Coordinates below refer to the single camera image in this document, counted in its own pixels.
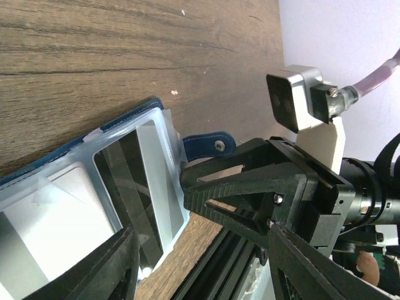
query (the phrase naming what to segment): metal screw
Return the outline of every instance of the metal screw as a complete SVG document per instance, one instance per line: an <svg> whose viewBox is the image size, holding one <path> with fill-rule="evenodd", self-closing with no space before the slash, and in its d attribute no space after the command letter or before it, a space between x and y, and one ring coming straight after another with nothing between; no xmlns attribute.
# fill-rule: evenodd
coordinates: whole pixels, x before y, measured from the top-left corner
<svg viewBox="0 0 400 300"><path fill-rule="evenodd" d="M326 91L326 93L327 93L328 96L331 96L332 98L335 98L339 94L339 89L338 89L338 87L331 87L330 89L328 89Z"/></svg>
<svg viewBox="0 0 400 300"><path fill-rule="evenodd" d="M282 195L275 194L274 195L274 202L275 204L281 204L283 202L283 197Z"/></svg>
<svg viewBox="0 0 400 300"><path fill-rule="evenodd" d="M271 228L271 227L273 226L273 224L275 224L274 221L272 221L272 220L270 220L270 219L267 220L267 226L268 226L268 228Z"/></svg>
<svg viewBox="0 0 400 300"><path fill-rule="evenodd" d="M224 142L222 142L220 140L215 141L214 146L220 152L225 151L225 144L224 144Z"/></svg>

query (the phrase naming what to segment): transparent tube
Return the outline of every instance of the transparent tube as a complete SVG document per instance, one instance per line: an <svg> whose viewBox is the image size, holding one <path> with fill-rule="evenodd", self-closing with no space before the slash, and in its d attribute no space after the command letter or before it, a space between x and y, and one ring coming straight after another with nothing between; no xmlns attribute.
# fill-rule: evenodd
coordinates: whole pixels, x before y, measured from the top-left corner
<svg viewBox="0 0 400 300"><path fill-rule="evenodd" d="M396 71L396 68L400 65L400 49L391 58L388 59L382 66L373 71L370 75L360 80L352 86L356 89L359 94L359 98L370 93L386 80L388 80L392 74Z"/></svg>

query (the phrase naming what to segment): white wall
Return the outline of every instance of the white wall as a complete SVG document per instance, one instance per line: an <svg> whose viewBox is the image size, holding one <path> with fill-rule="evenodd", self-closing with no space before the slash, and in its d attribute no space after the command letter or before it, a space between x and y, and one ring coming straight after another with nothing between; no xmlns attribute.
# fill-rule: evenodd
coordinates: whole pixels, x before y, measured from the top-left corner
<svg viewBox="0 0 400 300"><path fill-rule="evenodd" d="M400 48L398 0L280 0L286 65L319 68L339 87L354 84ZM343 115L345 156L375 160L400 133L400 68Z"/></svg>

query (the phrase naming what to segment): wooden table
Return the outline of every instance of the wooden table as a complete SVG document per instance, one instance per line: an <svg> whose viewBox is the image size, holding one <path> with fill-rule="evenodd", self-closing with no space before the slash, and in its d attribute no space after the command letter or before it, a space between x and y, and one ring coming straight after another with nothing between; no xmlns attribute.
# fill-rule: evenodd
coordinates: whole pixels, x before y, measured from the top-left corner
<svg viewBox="0 0 400 300"><path fill-rule="evenodd" d="M278 0L0 1L0 175L159 96L183 135L281 135ZM169 299L220 227L198 216L138 299Z"/></svg>

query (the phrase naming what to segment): wooden surface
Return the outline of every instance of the wooden surface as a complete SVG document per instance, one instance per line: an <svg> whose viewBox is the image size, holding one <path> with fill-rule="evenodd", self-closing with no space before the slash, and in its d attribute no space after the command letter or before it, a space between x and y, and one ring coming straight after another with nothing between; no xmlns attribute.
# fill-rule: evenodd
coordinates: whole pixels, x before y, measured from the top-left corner
<svg viewBox="0 0 400 300"><path fill-rule="evenodd" d="M265 82L283 65L278 9L278 0L0 1L0 175L153 95L182 135L282 134ZM218 231L192 216L137 298L168 299Z"/></svg>

